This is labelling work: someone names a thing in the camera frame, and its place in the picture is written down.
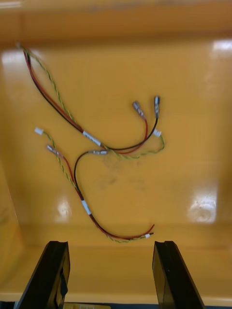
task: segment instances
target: wire harness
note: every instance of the wire harness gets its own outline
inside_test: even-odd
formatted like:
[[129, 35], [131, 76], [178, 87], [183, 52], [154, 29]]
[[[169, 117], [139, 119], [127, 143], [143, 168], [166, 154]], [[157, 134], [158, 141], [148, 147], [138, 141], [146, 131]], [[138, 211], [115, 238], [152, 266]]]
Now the wire harness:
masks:
[[[68, 110], [68, 108], [64, 104], [64, 102], [61, 98], [61, 95], [58, 91], [58, 88], [56, 86], [56, 83], [52, 79], [51, 74], [49, 73], [46, 66], [39, 60], [39, 58], [37, 56], [35, 56], [29, 50], [25, 49], [21, 45], [19, 45], [19, 47], [23, 49], [25, 61], [26, 61], [28, 70], [30, 72], [31, 78], [32, 78], [35, 86], [37, 87], [37, 89], [40, 91], [41, 95], [45, 98], [45, 100], [63, 117], [64, 120], [66, 120], [69, 124], [71, 124], [76, 130], [78, 130], [81, 134], [83, 134], [85, 137], [90, 139], [93, 143], [95, 143], [99, 147], [103, 148], [103, 150], [92, 150], [92, 151], [86, 151], [86, 152], [82, 153], [78, 157], [78, 159], [76, 160], [76, 163], [75, 163], [75, 166], [74, 166], [74, 172], [72, 173], [72, 169], [70, 167], [68, 160], [66, 159], [66, 157], [61, 152], [57, 151], [55, 142], [52, 139], [52, 137], [48, 133], [46, 133], [43, 129], [35, 128], [35, 132], [37, 134], [39, 134], [39, 135], [44, 134], [49, 138], [51, 145], [47, 145], [47, 150], [50, 151], [51, 153], [53, 153], [57, 157], [58, 163], [60, 165], [60, 168], [61, 168], [63, 174], [65, 175], [67, 180], [72, 184], [72, 186], [76, 190], [78, 196], [80, 197], [81, 203], [82, 203], [87, 215], [90, 217], [92, 222], [95, 224], [95, 226], [102, 233], [104, 233], [110, 240], [115, 241], [115, 242], [119, 242], [119, 243], [126, 242], [127, 243], [127, 242], [134, 241], [134, 240], [147, 239], [150, 236], [152, 236], [154, 234], [154, 232], [151, 232], [151, 231], [152, 231], [154, 225], [152, 225], [151, 228], [148, 231], [146, 231], [145, 233], [142, 233], [142, 234], [139, 234], [139, 235], [134, 235], [134, 236], [119, 236], [119, 235], [115, 235], [115, 234], [112, 234], [112, 233], [106, 231], [98, 223], [98, 221], [95, 219], [90, 208], [87, 205], [87, 202], [85, 201], [85, 199], [83, 197], [83, 194], [82, 194], [80, 187], [79, 187], [79, 184], [77, 182], [76, 170], [77, 170], [77, 164], [78, 164], [79, 160], [87, 154], [107, 155], [108, 153], [113, 153], [114, 155], [117, 155], [118, 157], [123, 158], [123, 159], [139, 159], [139, 158], [141, 158], [145, 155], [157, 154], [158, 152], [162, 151], [165, 147], [165, 142], [164, 142], [164, 139], [163, 139], [161, 132], [156, 130], [156, 126], [157, 126], [158, 118], [159, 118], [159, 113], [160, 113], [160, 97], [156, 96], [154, 98], [154, 111], [155, 111], [156, 120], [155, 120], [155, 124], [154, 124], [154, 126], [153, 126], [153, 128], [152, 128], [152, 130], [149, 134], [148, 134], [148, 123], [147, 123], [147, 120], [146, 120], [146, 116], [145, 116], [145, 113], [142, 111], [142, 109], [139, 105], [139, 102], [135, 101], [132, 104], [133, 108], [136, 110], [136, 112], [139, 114], [139, 116], [145, 122], [145, 137], [141, 142], [139, 142], [135, 145], [129, 146], [129, 147], [124, 147], [124, 148], [109, 147], [106, 144], [104, 144], [103, 142], [101, 142], [98, 139], [96, 139], [95, 137], [93, 137], [88, 132], [86, 132], [78, 124], [78, 122], [75, 120], [74, 116], [70, 113], [70, 111]], [[34, 58], [39, 63], [40, 67], [46, 72], [46, 74], [47, 74], [47, 76], [48, 76], [48, 78], [49, 78], [49, 80], [50, 80], [50, 82], [51, 82], [51, 84], [54, 88], [54, 91], [57, 95], [60, 106], [49, 96], [49, 94], [44, 90], [44, 88], [38, 82], [38, 80], [37, 80], [37, 78], [36, 78], [36, 76], [33, 72], [32, 66], [31, 66], [31, 57]], [[159, 147], [157, 150], [149, 150], [149, 151], [140, 153], [138, 155], [128, 155], [128, 154], [131, 154], [132, 152], [138, 150], [152, 135], [155, 135], [156, 137], [160, 138], [161, 147]], [[62, 160], [64, 160], [64, 162], [66, 163], [66, 166], [69, 170], [69, 174], [66, 172], [65, 167], [62, 164]]]

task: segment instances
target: plastic bin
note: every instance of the plastic bin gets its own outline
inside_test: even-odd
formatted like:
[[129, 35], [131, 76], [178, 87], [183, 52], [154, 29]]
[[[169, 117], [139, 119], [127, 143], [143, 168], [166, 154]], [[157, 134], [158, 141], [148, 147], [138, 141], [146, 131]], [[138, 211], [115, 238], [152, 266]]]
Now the plastic bin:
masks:
[[[0, 300], [19, 300], [50, 240], [68, 241], [66, 301], [157, 303], [154, 241], [178, 245], [206, 305], [232, 306], [232, 2], [0, 1]], [[78, 167], [105, 237], [45, 146], [72, 166], [94, 144], [69, 126], [30, 78], [21, 41], [47, 65], [63, 100], [98, 139], [140, 141], [139, 100], [166, 148], [140, 160], [89, 156]], [[46, 75], [33, 62], [41, 83]], [[143, 150], [156, 149], [151, 138]]]

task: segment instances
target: orange tray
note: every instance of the orange tray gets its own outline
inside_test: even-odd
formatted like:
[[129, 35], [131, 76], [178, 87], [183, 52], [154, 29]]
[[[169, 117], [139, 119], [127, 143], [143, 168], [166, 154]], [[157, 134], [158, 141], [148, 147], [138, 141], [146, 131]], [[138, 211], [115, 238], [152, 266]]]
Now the orange tray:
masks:
[[[68, 241], [67, 302], [157, 303], [154, 241], [173, 240], [206, 305], [232, 306], [232, 2], [0, 0], [0, 300], [20, 299], [50, 240]], [[124, 147], [149, 130], [154, 95], [166, 148], [139, 160], [81, 160], [78, 179], [99, 222], [149, 239], [118, 244], [96, 229], [44, 128], [72, 167], [95, 145], [45, 102], [22, 50], [47, 66], [72, 114], [101, 141]], [[54, 90], [39, 65], [46, 90]], [[141, 150], [155, 150], [152, 137]]]

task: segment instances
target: metal terminal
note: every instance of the metal terminal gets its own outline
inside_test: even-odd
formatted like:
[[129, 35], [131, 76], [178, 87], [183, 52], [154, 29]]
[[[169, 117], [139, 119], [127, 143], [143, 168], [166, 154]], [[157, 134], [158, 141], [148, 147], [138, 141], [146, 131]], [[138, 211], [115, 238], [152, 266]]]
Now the metal terminal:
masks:
[[154, 98], [154, 106], [155, 106], [156, 117], [158, 118], [160, 113], [160, 96], [156, 96]]
[[47, 145], [47, 150], [49, 150], [50, 152], [52, 152], [53, 154], [59, 156], [59, 157], [63, 157], [62, 154], [60, 154], [57, 150], [55, 150], [53, 147], [51, 147], [50, 145]]
[[90, 151], [89, 153], [94, 155], [106, 155], [108, 154], [108, 150], [93, 150]]
[[137, 113], [142, 117], [143, 119], [146, 119], [144, 112], [141, 110], [139, 102], [135, 101], [132, 103], [133, 108], [137, 111]]

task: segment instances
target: stain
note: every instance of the stain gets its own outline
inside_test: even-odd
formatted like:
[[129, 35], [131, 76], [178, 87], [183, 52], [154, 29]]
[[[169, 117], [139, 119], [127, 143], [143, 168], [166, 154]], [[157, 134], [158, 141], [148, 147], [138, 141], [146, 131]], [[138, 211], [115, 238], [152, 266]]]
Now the stain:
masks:
[[100, 175], [95, 181], [94, 184], [101, 190], [107, 189], [109, 186], [114, 185], [117, 182], [118, 178], [108, 174], [108, 175]]
[[144, 180], [142, 179], [130, 179], [129, 182], [133, 185], [136, 191], [145, 191], [146, 190], [146, 185]]
[[109, 181], [109, 184], [114, 184], [114, 183], [116, 183], [116, 181], [117, 181], [117, 178], [112, 178], [110, 181]]
[[106, 155], [103, 156], [102, 162], [109, 169], [111, 173], [120, 174], [122, 172], [121, 159], [112, 155]]
[[8, 221], [7, 209], [0, 210], [0, 225], [5, 224]]

